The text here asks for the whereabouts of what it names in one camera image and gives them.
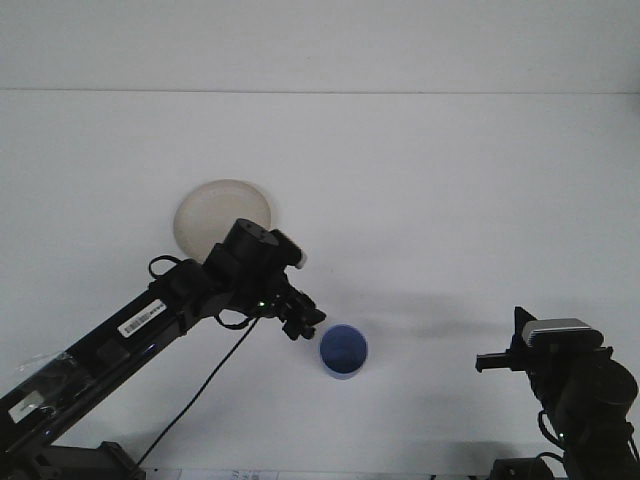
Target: white wall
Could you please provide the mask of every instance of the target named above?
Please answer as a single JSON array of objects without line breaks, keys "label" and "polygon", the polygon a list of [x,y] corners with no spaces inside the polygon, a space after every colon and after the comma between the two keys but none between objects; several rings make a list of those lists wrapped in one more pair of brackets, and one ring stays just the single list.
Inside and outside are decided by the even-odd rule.
[{"label": "white wall", "polygon": [[638,92],[636,0],[5,0],[0,86]]},{"label": "white wall", "polygon": [[[638,91],[637,2],[1,8],[1,370],[142,291],[149,259],[180,254],[179,202],[219,178],[264,191],[310,256],[294,283],[370,342],[338,382],[317,340],[264,322],[149,464],[486,473],[535,455],[524,375],[473,368],[517,304],[591,323],[640,373],[640,96],[548,94]],[[458,93],[77,91],[95,89]],[[539,94],[460,94],[482,91]],[[139,455],[235,339],[199,325],[65,442]]]}]

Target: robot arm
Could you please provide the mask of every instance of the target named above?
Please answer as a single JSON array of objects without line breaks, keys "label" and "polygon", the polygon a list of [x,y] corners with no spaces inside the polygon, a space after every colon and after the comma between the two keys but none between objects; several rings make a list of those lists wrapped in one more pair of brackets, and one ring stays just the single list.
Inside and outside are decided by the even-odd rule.
[{"label": "robot arm", "polygon": [[[278,317],[292,340],[312,338],[325,314],[284,273],[303,259],[278,230],[239,219],[204,264],[184,260],[163,275],[152,272],[144,293],[0,398],[0,478],[73,480],[77,463],[111,465],[104,450],[105,458],[124,456],[123,465],[106,468],[104,477],[78,475],[125,478],[131,462],[117,445],[87,452],[51,443],[202,318],[225,309]],[[86,461],[78,460],[83,455]]]},{"label": "robot arm", "polygon": [[[516,307],[510,348],[505,353],[478,355],[476,369],[526,372],[555,438],[543,433],[564,451],[563,465],[571,480],[638,480],[640,463],[631,447],[633,427],[625,419],[638,385],[629,371],[611,359],[613,349],[602,347],[603,340],[600,332],[575,318],[537,320]],[[522,478],[527,479],[533,461],[512,459],[511,463],[522,466]],[[509,460],[496,461],[492,480],[521,478],[502,476],[499,462],[506,465]],[[553,478],[550,472],[545,475],[530,478]]]}]

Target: black cable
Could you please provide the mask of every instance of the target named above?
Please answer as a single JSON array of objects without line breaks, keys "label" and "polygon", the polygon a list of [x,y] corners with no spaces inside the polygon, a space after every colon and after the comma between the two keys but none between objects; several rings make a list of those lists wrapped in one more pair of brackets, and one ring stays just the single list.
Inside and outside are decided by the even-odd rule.
[{"label": "black cable", "polygon": [[633,437],[629,439],[629,444],[631,445],[631,450],[633,451],[633,455],[636,457],[636,462],[640,462],[640,455],[638,455],[638,447],[636,447],[636,442],[633,441]]},{"label": "black cable", "polygon": [[564,450],[564,446],[562,445],[562,442],[558,438],[551,435],[551,432],[547,430],[547,427],[545,426],[544,421],[542,420],[543,415],[544,415],[544,410],[540,410],[540,412],[538,413],[538,427],[540,428],[540,432],[542,432],[542,435],[544,435],[544,438],[549,440],[560,450]]},{"label": "black cable", "polygon": [[243,322],[229,324],[229,323],[224,323],[222,321],[222,318],[220,318],[220,315],[214,315],[213,318],[216,319],[216,322],[218,322],[220,326],[224,328],[228,328],[229,330],[244,330],[245,328],[247,328],[247,326],[249,325],[249,322],[251,321],[251,317],[247,317],[244,319]]},{"label": "black cable", "polygon": [[553,452],[542,452],[536,455],[536,457],[533,459],[533,462],[531,462],[531,465],[529,465],[529,473],[527,474],[527,480],[531,480],[531,474],[533,473],[534,465],[538,460],[541,460],[543,457],[553,458],[554,460],[557,460],[558,462],[560,462],[560,465],[564,467],[564,461],[562,460],[562,457],[560,455]]},{"label": "black cable", "polygon": [[142,457],[140,458],[140,460],[138,460],[138,463],[136,464],[136,467],[134,469],[134,471],[132,472],[132,474],[135,473],[135,471],[140,468],[140,465],[142,465],[142,462],[144,462],[146,460],[146,458],[149,456],[149,454],[151,453],[151,451],[156,447],[156,445],[158,445],[158,443],[160,443],[160,440],[162,440],[162,438],[167,434],[167,432],[169,432],[169,430],[171,430],[171,427],[173,427],[176,423],[178,423],[178,420],[180,420],[185,413],[187,413],[187,410],[189,410],[191,408],[191,406],[196,402],[196,400],[200,397],[200,395],[202,394],[202,392],[204,392],[205,388],[207,388],[207,386],[209,385],[209,383],[211,382],[211,380],[213,379],[213,377],[215,376],[216,373],[218,373],[218,371],[222,368],[222,366],[227,362],[227,360],[229,360],[229,358],[231,358],[231,355],[234,354],[234,352],[238,349],[238,347],[242,344],[242,342],[244,342],[244,340],[249,336],[249,334],[251,333],[251,331],[254,329],[254,327],[258,324],[258,320],[259,318],[255,318],[253,319],[254,322],[251,324],[251,326],[249,327],[249,329],[244,333],[244,335],[242,335],[242,337],[240,337],[240,340],[238,340],[236,342],[236,344],[233,346],[233,348],[231,348],[231,350],[229,350],[229,353],[227,353],[225,355],[225,357],[222,359],[222,361],[218,364],[218,366],[216,368],[214,368],[213,372],[211,372],[211,374],[209,375],[209,377],[207,377],[207,379],[205,380],[205,382],[202,384],[202,386],[200,387],[200,390],[198,390],[198,392],[194,395],[194,397],[191,399],[191,401],[187,404],[186,407],[184,407],[182,409],[182,411],[176,416],[176,418],[174,418],[171,423],[169,423],[169,425],[167,425],[167,427],[162,431],[162,433],[160,433],[160,435],[158,435],[158,437],[154,440],[154,442],[151,444],[151,446],[147,449],[146,452],[144,452],[144,454],[142,455]]},{"label": "black cable", "polygon": [[154,263],[157,263],[161,260],[168,260],[170,262],[175,263],[176,265],[180,263],[180,260],[172,255],[160,255],[159,257],[156,257],[153,260],[151,260],[149,262],[149,265],[147,266],[147,270],[149,271],[149,275],[151,275],[156,280],[160,278],[160,275],[158,275],[156,272],[153,271],[153,265]]}]

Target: white table surface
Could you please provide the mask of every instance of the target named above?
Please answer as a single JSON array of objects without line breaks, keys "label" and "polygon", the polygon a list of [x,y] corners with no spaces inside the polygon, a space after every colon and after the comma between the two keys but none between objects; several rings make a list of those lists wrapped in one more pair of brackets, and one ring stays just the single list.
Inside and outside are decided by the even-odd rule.
[{"label": "white table surface", "polygon": [[[354,379],[263,321],[150,456],[173,468],[487,472],[548,445],[512,310],[578,317],[640,374],[640,95],[0,92],[0,369],[64,350],[177,254],[209,180],[271,202],[290,278],[367,336]],[[63,439],[134,457],[237,334],[202,322]],[[640,425],[638,409],[630,420]]]}]

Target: white plate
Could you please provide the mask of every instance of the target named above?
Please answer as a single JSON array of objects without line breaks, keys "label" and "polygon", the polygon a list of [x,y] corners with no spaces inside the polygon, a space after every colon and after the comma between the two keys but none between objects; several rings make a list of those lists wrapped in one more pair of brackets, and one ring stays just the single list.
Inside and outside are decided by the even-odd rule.
[{"label": "white plate", "polygon": [[173,220],[173,234],[182,251],[202,263],[238,218],[271,229],[269,203],[255,187],[238,180],[216,180],[183,200]]}]

